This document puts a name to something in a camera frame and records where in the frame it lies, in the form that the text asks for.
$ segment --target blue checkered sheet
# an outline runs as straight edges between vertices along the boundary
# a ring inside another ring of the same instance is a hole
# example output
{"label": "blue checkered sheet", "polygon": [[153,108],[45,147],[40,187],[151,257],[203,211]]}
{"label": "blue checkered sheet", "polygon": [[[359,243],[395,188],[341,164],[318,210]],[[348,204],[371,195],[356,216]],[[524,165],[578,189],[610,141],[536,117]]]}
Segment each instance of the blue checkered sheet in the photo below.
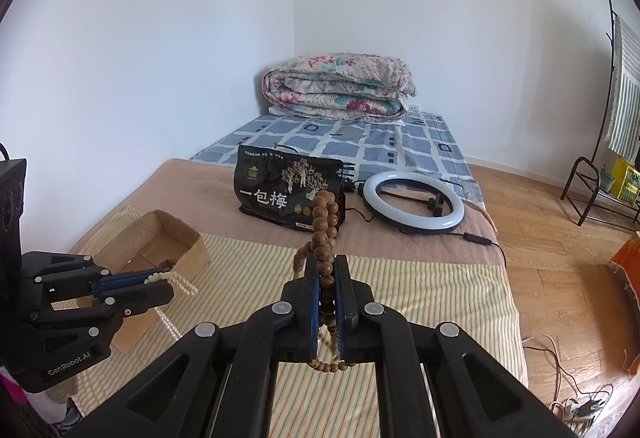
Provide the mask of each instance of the blue checkered sheet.
{"label": "blue checkered sheet", "polygon": [[353,164],[353,180],[366,180],[375,173],[395,169],[448,180],[461,198],[484,207],[480,186],[442,117],[412,111],[404,117],[404,124],[263,114],[200,151],[192,160],[234,166],[240,144],[272,149],[275,144],[285,145],[299,154]]}

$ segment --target cardboard box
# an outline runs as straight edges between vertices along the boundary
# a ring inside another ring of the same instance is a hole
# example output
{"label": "cardboard box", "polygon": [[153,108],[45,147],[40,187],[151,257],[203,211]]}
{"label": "cardboard box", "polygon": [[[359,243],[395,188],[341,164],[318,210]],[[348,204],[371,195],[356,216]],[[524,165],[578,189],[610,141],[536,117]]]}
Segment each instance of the cardboard box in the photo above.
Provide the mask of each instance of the cardboard box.
{"label": "cardboard box", "polygon": [[[174,272],[191,281],[209,262],[209,254],[199,233],[164,211],[143,215],[94,255],[95,264],[113,274],[157,267],[167,259],[175,260]],[[112,344],[128,352],[157,320],[152,309],[124,319]]]}

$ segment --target folded quilt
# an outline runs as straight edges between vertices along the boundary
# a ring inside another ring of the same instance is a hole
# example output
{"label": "folded quilt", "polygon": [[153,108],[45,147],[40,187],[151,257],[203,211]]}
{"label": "folded quilt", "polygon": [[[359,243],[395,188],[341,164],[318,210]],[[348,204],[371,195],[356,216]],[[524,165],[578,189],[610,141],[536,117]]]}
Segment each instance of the folded quilt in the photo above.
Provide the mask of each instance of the folded quilt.
{"label": "folded quilt", "polygon": [[265,74],[262,93],[297,116],[386,123],[407,113],[415,85],[399,58],[330,53],[285,60]]}

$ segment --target mattress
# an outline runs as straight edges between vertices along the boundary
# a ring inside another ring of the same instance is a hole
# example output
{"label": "mattress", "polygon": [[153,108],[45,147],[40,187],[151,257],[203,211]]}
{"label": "mattress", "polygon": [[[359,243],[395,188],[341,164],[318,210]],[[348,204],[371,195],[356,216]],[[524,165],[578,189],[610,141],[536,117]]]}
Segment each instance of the mattress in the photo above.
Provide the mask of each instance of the mattress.
{"label": "mattress", "polygon": [[412,171],[452,183],[463,199],[484,207],[478,182],[442,116],[411,111],[404,125],[263,114],[196,154],[192,160],[235,166],[238,145],[295,149],[354,167],[353,180],[389,170]]}
{"label": "mattress", "polygon": [[[140,215],[137,209],[125,207],[86,241],[81,253],[95,255]],[[211,260],[193,280],[198,294],[177,293],[163,308],[179,331],[186,333],[206,320],[222,327],[239,323],[280,298],[282,285],[291,278],[295,248],[210,233],[202,238]],[[337,244],[342,247],[346,239],[338,238]],[[418,324],[458,323],[527,385],[518,311],[503,267],[356,255],[348,255],[348,260],[352,277],[367,282],[375,299]],[[110,358],[78,375],[76,404],[88,414],[171,344],[171,336],[158,321],[129,353],[113,349]],[[323,345],[321,358],[329,359],[328,352]],[[271,415],[271,438],[378,437],[373,365],[323,374],[306,364],[281,364]]]}

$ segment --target striped towel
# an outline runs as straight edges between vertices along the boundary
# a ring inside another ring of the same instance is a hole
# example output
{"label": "striped towel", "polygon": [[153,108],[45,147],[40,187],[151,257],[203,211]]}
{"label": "striped towel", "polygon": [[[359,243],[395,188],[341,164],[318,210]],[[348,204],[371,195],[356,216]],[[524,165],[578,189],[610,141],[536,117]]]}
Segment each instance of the striped towel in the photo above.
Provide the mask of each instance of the striped towel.
{"label": "striped towel", "polygon": [[[140,215],[132,207],[115,214],[87,242],[82,253],[96,253]],[[235,324],[279,299],[283,283],[291,277],[295,248],[210,234],[202,238],[211,261],[193,281],[199,293],[195,297],[178,293],[165,307],[180,331],[186,333],[207,320],[222,327]],[[519,316],[504,268],[353,256],[348,259],[351,275],[369,283],[375,299],[422,325],[458,323],[527,385]],[[76,404],[84,414],[94,410],[171,344],[172,338],[158,322],[129,353],[113,349],[110,358],[78,375]],[[328,346],[324,345],[320,358],[328,355]],[[272,438],[379,435],[372,364],[335,374],[318,373],[306,364],[280,365]]]}
{"label": "striped towel", "polygon": [[609,149],[633,161],[640,137],[640,37],[616,15]]}

